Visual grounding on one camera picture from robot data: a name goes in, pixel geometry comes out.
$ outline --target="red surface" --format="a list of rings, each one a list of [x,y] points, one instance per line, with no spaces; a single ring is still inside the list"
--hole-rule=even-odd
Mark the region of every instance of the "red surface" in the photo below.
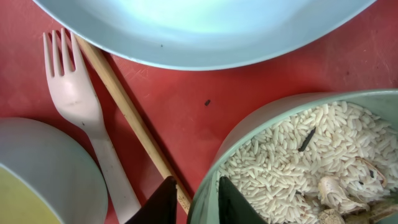
[[[0,21],[0,117],[51,124],[95,158],[84,133],[57,113],[47,88],[42,33],[61,26],[30,0],[1,1]],[[397,88],[398,1],[379,0],[321,39],[247,67],[180,72],[108,56],[193,196],[223,139],[258,107],[311,91]],[[92,70],[91,79],[108,133],[144,203],[162,178]],[[178,223],[185,223],[187,216],[179,206],[177,213]],[[106,223],[116,223],[111,207]]]

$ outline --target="fork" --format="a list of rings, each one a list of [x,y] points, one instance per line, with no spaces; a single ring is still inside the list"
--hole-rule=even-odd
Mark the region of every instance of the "fork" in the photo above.
[[[62,62],[57,46],[57,34],[52,31],[50,59],[49,37],[43,34],[47,83],[52,101],[63,118],[78,126],[89,137],[105,178],[119,223],[126,223],[141,207],[106,132],[102,109],[71,32],[75,70],[69,58],[65,29],[61,30]]]

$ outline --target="wooden stick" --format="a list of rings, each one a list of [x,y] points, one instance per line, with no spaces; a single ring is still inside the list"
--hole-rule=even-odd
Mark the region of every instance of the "wooden stick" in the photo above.
[[[172,175],[177,181],[177,200],[185,212],[188,213],[192,201],[191,198],[188,196],[187,191],[182,185],[180,179],[175,175],[170,163],[160,150],[159,145],[156,143],[153,135],[148,130],[148,127],[145,125],[136,107],[128,97],[126,91],[124,91],[124,88],[114,74],[113,69],[102,54],[101,50],[77,35],[76,39],[87,59],[90,61],[95,71],[102,79],[102,82],[105,84],[113,100],[122,111],[123,116],[130,124],[132,130],[135,132],[138,140],[140,140],[142,146],[144,146],[144,149],[147,151],[150,159],[152,159],[154,162],[157,170],[164,179]]]

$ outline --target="fork tine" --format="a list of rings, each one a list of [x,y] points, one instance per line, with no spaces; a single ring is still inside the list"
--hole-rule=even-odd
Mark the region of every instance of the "fork tine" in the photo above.
[[[86,65],[84,63],[83,57],[81,56],[80,48],[77,43],[75,34],[70,32],[70,38],[72,41],[72,52],[73,52],[73,58],[75,59],[75,68],[76,68],[76,70],[78,68],[80,68],[80,69],[85,68]]]
[[[49,36],[46,33],[43,33],[43,45],[45,74],[47,75],[47,78],[52,78],[54,77],[54,71],[52,69],[52,62],[50,60]]]
[[[61,75],[61,62],[60,55],[58,53],[57,33],[55,30],[52,31],[52,60],[54,65],[54,74]]]
[[[65,28],[61,29],[61,45],[62,45],[63,72],[66,74],[67,72],[70,72],[72,70],[72,66],[70,64],[67,35],[65,33]]]

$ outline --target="spice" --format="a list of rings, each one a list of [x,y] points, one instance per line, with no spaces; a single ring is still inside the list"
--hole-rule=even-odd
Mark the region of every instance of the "spice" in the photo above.
[[[301,145],[300,149],[298,149],[299,152],[303,152],[307,145],[310,143],[312,136],[315,134],[315,130],[317,127],[313,128],[310,134],[305,138],[303,144]]]

